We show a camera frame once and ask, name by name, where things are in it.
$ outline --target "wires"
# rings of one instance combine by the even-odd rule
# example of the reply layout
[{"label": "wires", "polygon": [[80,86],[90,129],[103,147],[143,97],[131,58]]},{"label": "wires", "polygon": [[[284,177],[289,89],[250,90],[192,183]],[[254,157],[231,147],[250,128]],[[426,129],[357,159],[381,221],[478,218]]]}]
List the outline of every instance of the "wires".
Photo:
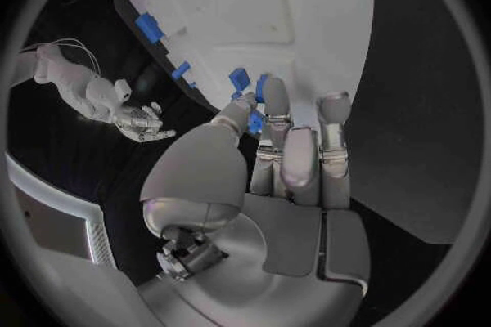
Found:
[{"label": "wires", "polygon": [[50,43],[33,43],[32,45],[29,45],[22,49],[22,52],[26,51],[32,51],[37,49],[38,47],[41,47],[42,45],[57,45],[58,47],[77,47],[78,49],[82,49],[87,53],[87,56],[92,64],[92,69],[95,74],[98,76],[101,76],[101,67],[99,65],[99,62],[97,61],[97,58],[94,56],[92,51],[88,49],[81,41],[79,41],[77,38],[60,38],[57,39],[56,41],[52,41]]}]

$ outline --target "robotic hand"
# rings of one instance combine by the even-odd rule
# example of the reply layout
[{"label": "robotic hand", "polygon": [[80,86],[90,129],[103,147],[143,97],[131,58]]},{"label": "robotic hand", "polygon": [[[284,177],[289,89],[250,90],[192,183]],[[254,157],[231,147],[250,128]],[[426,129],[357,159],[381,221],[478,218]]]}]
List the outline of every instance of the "robotic hand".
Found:
[{"label": "robotic hand", "polygon": [[27,78],[40,84],[54,83],[61,99],[88,119],[113,123],[119,131],[137,142],[174,137],[176,132],[160,131],[160,107],[141,109],[123,105],[131,88],[121,79],[113,85],[90,69],[68,61],[56,44],[44,44],[36,51],[19,54],[13,85]]}]

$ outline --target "blue object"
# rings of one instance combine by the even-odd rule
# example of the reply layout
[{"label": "blue object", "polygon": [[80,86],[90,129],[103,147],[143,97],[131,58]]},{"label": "blue object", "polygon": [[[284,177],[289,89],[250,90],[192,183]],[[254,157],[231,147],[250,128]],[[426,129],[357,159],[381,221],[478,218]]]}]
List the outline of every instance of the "blue object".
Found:
[{"label": "blue object", "polygon": [[174,80],[178,80],[179,78],[181,78],[189,69],[191,68],[191,66],[189,65],[189,63],[187,61],[184,61],[180,66],[179,68],[175,69],[172,73],[172,79]]},{"label": "blue object", "polygon": [[164,33],[162,33],[162,30],[160,30],[157,21],[148,12],[140,15],[135,23],[151,43],[156,43],[162,37],[164,37]]},{"label": "blue object", "polygon": [[266,82],[266,79],[268,76],[266,74],[262,74],[261,77],[259,78],[257,84],[256,84],[256,102],[259,104],[264,103],[264,97],[263,97],[263,85],[264,82]]},{"label": "blue object", "polygon": [[249,115],[248,126],[250,133],[258,133],[261,129],[263,129],[263,115],[257,110],[253,110]]},{"label": "blue object", "polygon": [[228,77],[238,92],[243,92],[250,85],[249,75],[243,68],[237,68]]},{"label": "blue object", "polygon": [[242,95],[242,93],[241,93],[241,92],[234,92],[234,93],[232,94],[232,101],[233,101],[233,100],[236,100],[236,99],[237,99],[239,96],[241,96],[241,95]]}]

